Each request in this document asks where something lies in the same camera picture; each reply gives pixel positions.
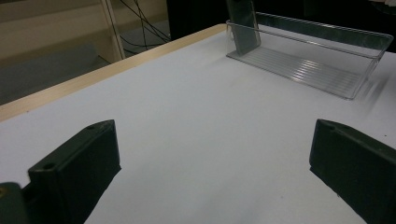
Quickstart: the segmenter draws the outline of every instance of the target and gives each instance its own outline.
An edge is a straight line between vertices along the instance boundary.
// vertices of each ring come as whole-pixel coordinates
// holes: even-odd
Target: table
[[[317,119],[396,147],[396,55],[346,101],[227,58],[225,38],[211,27],[1,107],[0,181],[26,185],[37,161],[114,119],[122,170],[86,223],[364,223],[309,152]]]

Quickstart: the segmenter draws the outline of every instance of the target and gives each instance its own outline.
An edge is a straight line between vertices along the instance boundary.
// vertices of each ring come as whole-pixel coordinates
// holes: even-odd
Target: floor
[[[139,28],[120,34],[126,57],[131,57],[169,41],[168,21],[152,25],[158,30],[154,31],[149,27],[143,33]],[[106,65],[109,63],[97,55],[93,44],[88,43],[27,62],[1,67],[0,105]]]

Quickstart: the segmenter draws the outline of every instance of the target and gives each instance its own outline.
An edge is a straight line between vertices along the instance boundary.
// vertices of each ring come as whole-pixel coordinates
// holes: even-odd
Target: wooden trim
[[[64,83],[50,87],[43,91],[25,96],[19,100],[0,105],[0,121],[11,119],[30,110],[36,109],[42,105],[58,100],[68,94],[82,90],[106,78],[113,77],[118,73],[138,66],[139,64],[149,62],[159,58],[172,51],[184,48],[190,44],[208,38],[212,35],[225,31],[225,24],[212,26],[203,31],[192,35],[185,36],[178,40],[159,46],[140,53],[134,57],[124,59],[113,63],[101,69],[92,71],[83,76],[70,79]]]

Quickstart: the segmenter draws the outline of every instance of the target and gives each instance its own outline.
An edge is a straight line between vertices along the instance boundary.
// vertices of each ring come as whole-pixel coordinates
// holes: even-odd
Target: beige wall
[[[133,0],[124,2],[137,10]],[[166,0],[139,0],[139,6],[150,22],[167,20]],[[138,17],[120,0],[26,0],[0,4],[0,66],[87,42],[94,43],[98,52],[104,54],[101,56],[113,63],[124,57],[118,30],[138,26]]]

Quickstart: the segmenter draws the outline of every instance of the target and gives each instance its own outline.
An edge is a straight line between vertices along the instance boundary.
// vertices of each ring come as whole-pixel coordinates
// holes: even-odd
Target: transparent container
[[[355,98],[393,40],[391,35],[260,12],[256,20],[257,29],[226,22],[228,57],[348,100]],[[237,50],[244,40],[235,35],[252,33],[259,39],[245,39],[257,46]]]

